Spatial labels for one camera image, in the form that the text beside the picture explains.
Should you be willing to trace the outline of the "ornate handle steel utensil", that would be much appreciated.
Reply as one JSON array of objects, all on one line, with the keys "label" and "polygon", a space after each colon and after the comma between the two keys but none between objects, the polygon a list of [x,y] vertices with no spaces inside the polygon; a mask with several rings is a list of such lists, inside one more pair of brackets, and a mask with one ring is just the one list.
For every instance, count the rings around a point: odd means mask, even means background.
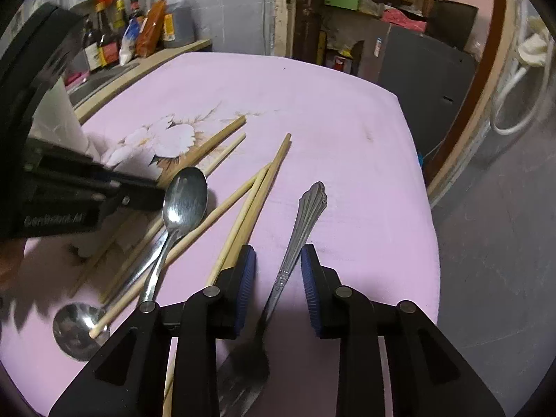
[{"label": "ornate handle steel utensil", "polygon": [[270,367],[264,347],[264,336],[286,283],[297,263],[303,245],[327,207],[325,185],[313,183],[299,199],[298,213],[263,311],[257,321],[254,337],[236,347],[217,371],[217,389],[221,416],[245,415],[264,389]]}]

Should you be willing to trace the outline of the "wooden chopstick longest right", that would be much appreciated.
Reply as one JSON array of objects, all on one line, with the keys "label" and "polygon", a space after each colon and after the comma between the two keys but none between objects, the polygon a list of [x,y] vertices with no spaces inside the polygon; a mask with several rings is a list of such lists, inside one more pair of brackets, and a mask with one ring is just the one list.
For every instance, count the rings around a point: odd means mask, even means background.
[{"label": "wooden chopstick longest right", "polygon": [[249,242],[254,230],[255,223],[257,222],[266,198],[270,193],[270,189],[273,185],[278,170],[281,167],[284,158],[286,157],[286,153],[290,145],[290,140],[291,134],[287,133],[277,154],[271,162],[261,185],[258,186],[257,192],[254,195],[254,199],[249,206],[247,214],[245,215],[245,219],[242,221],[232,247],[228,255],[226,256],[226,259],[221,268],[222,270],[231,268],[236,264],[241,248]]}]

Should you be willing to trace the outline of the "white utensil holder basket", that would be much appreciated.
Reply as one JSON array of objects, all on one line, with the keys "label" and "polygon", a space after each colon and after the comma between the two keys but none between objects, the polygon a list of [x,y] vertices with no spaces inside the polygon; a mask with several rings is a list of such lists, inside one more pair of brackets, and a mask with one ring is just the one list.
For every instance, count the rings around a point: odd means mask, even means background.
[{"label": "white utensil holder basket", "polygon": [[70,101],[63,79],[48,90],[41,99],[34,115],[29,135],[80,154],[93,160],[100,155],[85,135]]}]

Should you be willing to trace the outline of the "steel spoon bowl up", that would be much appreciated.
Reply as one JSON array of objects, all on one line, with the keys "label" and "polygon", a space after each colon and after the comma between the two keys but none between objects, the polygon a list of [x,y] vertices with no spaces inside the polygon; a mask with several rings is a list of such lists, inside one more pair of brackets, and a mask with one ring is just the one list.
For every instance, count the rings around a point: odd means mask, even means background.
[{"label": "steel spoon bowl up", "polygon": [[151,312],[155,308],[156,288],[171,245],[201,223],[207,196],[206,179],[198,167],[184,167],[173,177],[162,207],[162,218],[168,236],[139,295],[138,308],[142,312]]}]

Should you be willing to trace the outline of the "stainless steel sink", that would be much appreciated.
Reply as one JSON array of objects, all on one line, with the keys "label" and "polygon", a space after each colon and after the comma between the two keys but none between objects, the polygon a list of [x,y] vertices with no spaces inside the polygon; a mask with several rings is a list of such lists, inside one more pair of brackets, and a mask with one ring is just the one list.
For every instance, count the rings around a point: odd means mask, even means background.
[{"label": "stainless steel sink", "polygon": [[66,90],[73,108],[83,105],[100,89],[103,89],[115,79],[135,69],[139,64],[132,61],[124,66],[115,66],[111,69],[101,70],[83,78],[78,78],[67,86]]}]

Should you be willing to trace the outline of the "pink floral table cover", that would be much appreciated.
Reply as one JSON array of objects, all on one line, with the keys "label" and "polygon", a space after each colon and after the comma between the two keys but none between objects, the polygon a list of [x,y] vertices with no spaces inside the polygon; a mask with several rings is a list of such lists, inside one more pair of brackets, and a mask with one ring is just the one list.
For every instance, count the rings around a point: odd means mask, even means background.
[{"label": "pink floral table cover", "polygon": [[[347,73],[282,57],[189,53],[146,75],[83,126],[97,149],[120,141],[147,152],[163,128],[212,137],[245,115],[246,139],[208,178],[220,204],[291,145],[265,202],[251,244],[257,256],[254,299],[243,335],[255,323],[286,251],[298,199],[325,184],[328,205],[309,238],[327,267],[370,299],[413,300],[436,323],[440,271],[436,233],[413,138],[395,95]],[[160,305],[201,290],[241,208],[238,202],[172,264]],[[83,367],[57,346],[54,315],[81,269],[67,237],[30,240],[1,313],[1,362],[32,409],[47,415]],[[313,332],[299,264],[270,322],[270,378],[249,416],[335,416],[337,341]]]}]

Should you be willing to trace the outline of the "steel ladle spoon lower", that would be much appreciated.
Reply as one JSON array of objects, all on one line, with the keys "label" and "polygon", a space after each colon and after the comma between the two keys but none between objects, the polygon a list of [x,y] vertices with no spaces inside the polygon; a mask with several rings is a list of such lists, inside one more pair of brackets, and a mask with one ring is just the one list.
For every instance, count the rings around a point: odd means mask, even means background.
[{"label": "steel ladle spoon lower", "polygon": [[89,332],[100,319],[110,310],[114,303],[155,264],[156,259],[166,241],[168,231],[162,227],[155,239],[148,244],[146,252],[139,255],[132,266],[132,272],[122,285],[119,285],[102,307],[88,303],[73,302],[60,308],[53,320],[52,331],[58,347],[74,360],[88,361],[110,336],[109,326],[104,326],[101,333],[90,338]]}]

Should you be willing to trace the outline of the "wooden chopstick crossing spoons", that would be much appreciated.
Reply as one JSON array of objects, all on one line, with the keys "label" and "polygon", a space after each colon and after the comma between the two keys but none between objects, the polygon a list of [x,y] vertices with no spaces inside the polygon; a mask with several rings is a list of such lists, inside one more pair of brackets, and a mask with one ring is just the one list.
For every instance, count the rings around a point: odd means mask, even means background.
[{"label": "wooden chopstick crossing spoons", "polygon": [[[196,229],[181,237],[177,242],[172,243],[168,257],[162,265],[162,269],[169,267],[177,258],[179,258],[188,249],[188,247],[196,241],[197,238],[207,231],[245,194],[248,194],[250,199],[254,199],[254,195],[256,194],[256,190],[254,188],[262,185],[262,181],[269,168],[270,164],[267,164],[259,170],[257,174],[237,189],[221,205],[209,213]],[[147,272],[141,273],[130,286],[125,288],[123,292],[117,296],[115,302],[108,307],[106,314],[101,317],[99,322],[89,331],[90,338],[97,339],[101,333],[105,332],[105,328],[107,328],[111,322],[125,309],[125,307],[141,292],[146,280]]]}]

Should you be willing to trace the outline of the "dark wine bottle white label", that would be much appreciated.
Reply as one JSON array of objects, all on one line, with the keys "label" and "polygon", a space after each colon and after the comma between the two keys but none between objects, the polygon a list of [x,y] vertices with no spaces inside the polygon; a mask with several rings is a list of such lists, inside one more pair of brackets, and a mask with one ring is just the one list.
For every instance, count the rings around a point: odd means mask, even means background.
[{"label": "dark wine bottle white label", "polygon": [[86,18],[82,47],[85,52],[91,73],[95,73],[102,68],[102,61],[99,53],[100,33],[94,27],[90,18]]}]

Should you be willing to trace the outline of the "orange spice powder bag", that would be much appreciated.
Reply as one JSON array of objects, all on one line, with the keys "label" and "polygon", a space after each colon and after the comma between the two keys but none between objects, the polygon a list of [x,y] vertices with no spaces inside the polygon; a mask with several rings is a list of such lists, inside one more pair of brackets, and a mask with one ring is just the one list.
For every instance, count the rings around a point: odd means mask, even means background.
[{"label": "orange spice powder bag", "polygon": [[138,57],[149,57],[156,48],[164,24],[166,13],[166,1],[158,0],[150,9],[144,23],[144,27],[139,33],[136,42],[136,54]]}]

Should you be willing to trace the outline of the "white plastic jug yellow cap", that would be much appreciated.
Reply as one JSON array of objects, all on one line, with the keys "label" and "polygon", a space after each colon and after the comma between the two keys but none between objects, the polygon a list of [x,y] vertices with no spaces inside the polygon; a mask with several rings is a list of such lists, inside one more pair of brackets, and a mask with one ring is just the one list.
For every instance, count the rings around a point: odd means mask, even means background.
[{"label": "white plastic jug yellow cap", "polygon": [[165,0],[162,41],[165,48],[178,48],[196,41],[191,7],[186,0]]}]

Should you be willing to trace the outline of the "dark grey cabinet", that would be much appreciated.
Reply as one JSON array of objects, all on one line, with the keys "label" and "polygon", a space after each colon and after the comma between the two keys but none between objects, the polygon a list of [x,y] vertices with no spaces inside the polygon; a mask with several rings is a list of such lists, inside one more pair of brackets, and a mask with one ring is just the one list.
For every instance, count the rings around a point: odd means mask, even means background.
[{"label": "dark grey cabinet", "polygon": [[325,63],[395,94],[417,152],[424,158],[445,140],[474,78],[470,54],[425,34],[345,9],[328,9]]}]

